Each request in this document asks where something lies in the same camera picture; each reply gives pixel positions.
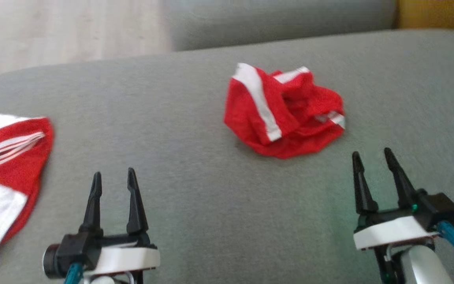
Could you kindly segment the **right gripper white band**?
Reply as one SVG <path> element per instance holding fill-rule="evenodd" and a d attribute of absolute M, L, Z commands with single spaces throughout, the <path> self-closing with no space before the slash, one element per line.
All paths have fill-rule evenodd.
<path fill-rule="evenodd" d="M 365 169 L 360 153 L 355 151 L 352 154 L 355 211 L 359 215 L 358 225 L 354 232 L 354 243 L 357 250 L 438 235 L 438 232 L 423 228 L 413 216 L 412 209 L 419 208 L 414 199 L 417 192 L 391 148 L 384 149 L 384 156 L 396 184 L 399 209 L 378 211 L 378 203 L 373 200 L 364 176 Z"/>

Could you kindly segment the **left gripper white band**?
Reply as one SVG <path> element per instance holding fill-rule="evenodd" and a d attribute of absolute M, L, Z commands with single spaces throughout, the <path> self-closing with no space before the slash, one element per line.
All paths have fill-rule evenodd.
<path fill-rule="evenodd" d="M 85 275 L 108 275 L 126 271 L 142 271 L 160 266 L 160 252 L 151 241 L 146 213 L 133 168 L 128 169 L 127 189 L 130 197 L 130 212 L 127 234 L 103 237 L 100 226 L 100 198 L 102 196 L 102 177 L 100 172 L 93 176 L 83 223 L 79 232 L 88 232 L 94 237 L 103 237 L 97 242 L 101 253 L 94 269 L 86 269 Z"/>

